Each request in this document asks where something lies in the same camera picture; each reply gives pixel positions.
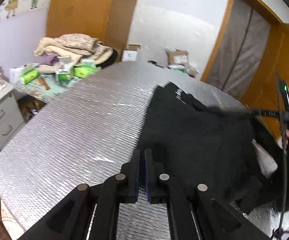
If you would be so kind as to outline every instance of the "beige blanket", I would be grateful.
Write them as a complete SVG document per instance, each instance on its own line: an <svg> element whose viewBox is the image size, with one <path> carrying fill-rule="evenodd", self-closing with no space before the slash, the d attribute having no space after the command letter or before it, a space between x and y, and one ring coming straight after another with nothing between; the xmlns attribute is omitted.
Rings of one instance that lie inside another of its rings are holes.
<svg viewBox="0 0 289 240"><path fill-rule="evenodd" d="M59 38L44 37L40 40L34 54L37 57L45 53L55 52L60 56L71 56L72 63L79 65L82 58L93 59L95 64L105 62L113 53L109 47L103 46L101 41L85 34L65 34Z"/></svg>

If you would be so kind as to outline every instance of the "white drawer cabinet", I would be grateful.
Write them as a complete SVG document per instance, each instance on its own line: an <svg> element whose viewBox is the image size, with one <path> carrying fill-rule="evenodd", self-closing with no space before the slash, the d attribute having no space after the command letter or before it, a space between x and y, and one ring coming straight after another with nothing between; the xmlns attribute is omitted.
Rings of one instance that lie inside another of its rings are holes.
<svg viewBox="0 0 289 240"><path fill-rule="evenodd" d="M24 123L12 94L13 88L6 82L6 87L0 91L0 150Z"/></svg>

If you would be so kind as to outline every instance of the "round silver bolt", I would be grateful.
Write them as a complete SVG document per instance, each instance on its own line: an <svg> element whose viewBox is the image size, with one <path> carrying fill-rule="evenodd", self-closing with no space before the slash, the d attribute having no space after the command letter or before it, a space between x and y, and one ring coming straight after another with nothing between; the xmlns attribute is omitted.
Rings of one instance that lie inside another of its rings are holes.
<svg viewBox="0 0 289 240"><path fill-rule="evenodd" d="M119 173L116 175L116 180L124 180L126 178L126 175Z"/></svg>
<svg viewBox="0 0 289 240"><path fill-rule="evenodd" d="M161 180L168 180L170 178L170 176L166 173L160 174L159 178Z"/></svg>
<svg viewBox="0 0 289 240"><path fill-rule="evenodd" d="M78 185L78 190L80 190L80 191L84 191L84 190L86 190L87 188L88 188L88 185L85 184L85 183L82 183L82 184L79 184L79 185Z"/></svg>
<svg viewBox="0 0 289 240"><path fill-rule="evenodd" d="M200 191L207 191L208 186L206 184L199 184L198 185L198 190Z"/></svg>

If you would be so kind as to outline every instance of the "foil-covered table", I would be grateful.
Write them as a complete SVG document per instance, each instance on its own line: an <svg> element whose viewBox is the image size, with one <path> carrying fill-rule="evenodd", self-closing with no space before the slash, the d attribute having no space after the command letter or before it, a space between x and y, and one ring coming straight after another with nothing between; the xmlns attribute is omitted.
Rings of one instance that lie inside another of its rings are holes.
<svg viewBox="0 0 289 240"><path fill-rule="evenodd" d="M148 63L120 62L81 80L0 153L0 197L18 223L27 230L78 184L118 173L131 159L155 87L169 81L207 106L243 109L211 85ZM270 208L253 213L249 219L268 235L279 223ZM140 190L136 204L120 205L117 239L170 239L165 205L148 204Z"/></svg>

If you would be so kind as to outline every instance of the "white wall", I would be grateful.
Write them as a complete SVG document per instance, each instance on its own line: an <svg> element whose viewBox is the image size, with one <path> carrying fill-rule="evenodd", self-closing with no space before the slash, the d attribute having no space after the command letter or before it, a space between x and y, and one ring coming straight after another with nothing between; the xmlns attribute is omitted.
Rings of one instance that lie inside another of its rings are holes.
<svg viewBox="0 0 289 240"><path fill-rule="evenodd" d="M0 23L0 65L9 77L9 69L34 63L33 51L46 33L47 8L36 9Z"/></svg>
<svg viewBox="0 0 289 240"><path fill-rule="evenodd" d="M164 48L187 50L200 79L217 39L228 0L138 0L128 43L142 45L141 60L167 65ZM285 23L282 0L263 0Z"/></svg>

